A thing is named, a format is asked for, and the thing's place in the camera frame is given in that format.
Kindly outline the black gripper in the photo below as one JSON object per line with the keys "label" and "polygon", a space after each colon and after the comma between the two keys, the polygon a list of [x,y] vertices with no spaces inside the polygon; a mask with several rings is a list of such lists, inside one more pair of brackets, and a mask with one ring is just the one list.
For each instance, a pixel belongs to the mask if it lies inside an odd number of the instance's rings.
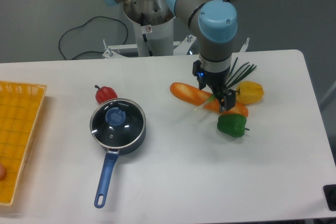
{"label": "black gripper", "polygon": [[220,103],[220,111],[229,111],[236,103],[236,91],[223,87],[223,83],[228,80],[230,65],[231,60],[220,62],[196,60],[193,62],[193,76],[197,78],[199,89],[203,90],[208,86],[215,91],[215,88],[218,88],[216,99]]}

